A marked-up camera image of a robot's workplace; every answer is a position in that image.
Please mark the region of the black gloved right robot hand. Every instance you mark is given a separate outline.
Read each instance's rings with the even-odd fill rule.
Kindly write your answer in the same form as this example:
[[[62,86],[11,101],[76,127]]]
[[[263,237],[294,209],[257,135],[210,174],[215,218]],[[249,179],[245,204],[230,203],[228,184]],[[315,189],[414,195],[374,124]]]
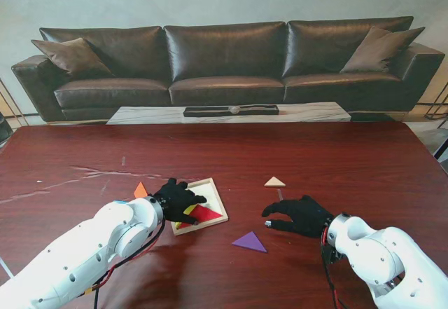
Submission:
[[[308,238],[319,238],[335,216],[318,204],[311,196],[303,195],[298,200],[281,200],[266,206],[262,217],[280,213],[290,217],[290,221],[269,219],[271,229],[296,233]]]

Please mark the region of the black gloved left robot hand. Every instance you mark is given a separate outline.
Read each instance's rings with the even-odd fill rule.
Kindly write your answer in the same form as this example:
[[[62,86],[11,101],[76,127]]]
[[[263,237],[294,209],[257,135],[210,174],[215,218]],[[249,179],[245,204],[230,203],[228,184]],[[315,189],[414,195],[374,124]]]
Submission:
[[[197,195],[187,189],[188,184],[184,181],[179,183],[175,178],[168,179],[153,197],[162,206],[166,220],[194,225],[197,219],[184,213],[192,205],[203,204],[207,199],[202,195]]]

